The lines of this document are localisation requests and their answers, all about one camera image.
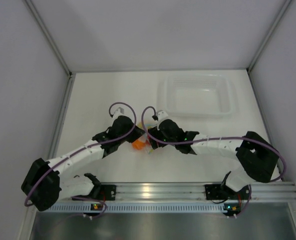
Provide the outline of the clear zip top bag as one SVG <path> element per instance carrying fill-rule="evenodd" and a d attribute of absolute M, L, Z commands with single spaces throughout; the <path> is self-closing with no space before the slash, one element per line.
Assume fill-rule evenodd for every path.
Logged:
<path fill-rule="evenodd" d="M 147 130 L 156 126 L 156 123 L 148 120 L 144 122 L 144 126 Z M 141 137 L 131 143 L 132 149 L 134 151 L 145 152 L 146 154 L 151 154 L 153 152 L 153 148 L 149 142 L 149 137 L 146 133 L 144 133 Z"/>

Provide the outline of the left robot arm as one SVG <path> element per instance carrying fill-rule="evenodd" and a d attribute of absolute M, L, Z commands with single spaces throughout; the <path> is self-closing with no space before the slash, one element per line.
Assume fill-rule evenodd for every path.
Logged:
<path fill-rule="evenodd" d="M 121 115 L 107 130 L 70 153 L 35 160 L 21 186 L 27 196 L 25 206 L 35 206 L 42 212 L 62 199 L 99 199 L 101 182 L 91 173 L 78 174 L 78 170 L 116 152 L 125 142 L 133 143 L 144 133 L 129 117 Z"/>

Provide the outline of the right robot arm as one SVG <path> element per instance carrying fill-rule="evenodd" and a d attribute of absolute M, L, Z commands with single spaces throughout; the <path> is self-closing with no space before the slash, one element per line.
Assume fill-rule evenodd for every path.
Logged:
<path fill-rule="evenodd" d="M 211 155 L 236 160 L 240 166 L 229 170 L 221 182 L 219 192 L 225 198 L 254 183 L 270 183 L 279 156 L 277 150 L 260 135 L 248 131 L 242 138 L 210 138 L 197 131 L 184 131 L 177 123 L 166 119 L 150 128 L 148 138 L 152 148 L 171 145 L 186 155 Z"/>

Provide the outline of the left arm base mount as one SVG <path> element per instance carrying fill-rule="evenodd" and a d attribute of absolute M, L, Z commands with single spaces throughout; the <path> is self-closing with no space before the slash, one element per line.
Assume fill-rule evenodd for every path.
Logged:
<path fill-rule="evenodd" d="M 115 201 L 116 199 L 116 185 L 104 184 L 99 187 L 98 193 L 95 196 L 96 200 L 100 201 Z"/>

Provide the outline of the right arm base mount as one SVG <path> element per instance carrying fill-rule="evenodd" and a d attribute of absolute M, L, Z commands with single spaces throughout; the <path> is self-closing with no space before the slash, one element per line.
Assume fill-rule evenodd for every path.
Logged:
<path fill-rule="evenodd" d="M 209 201 L 227 200 L 227 194 L 220 184 L 206 184 L 204 186 L 206 199 Z"/>

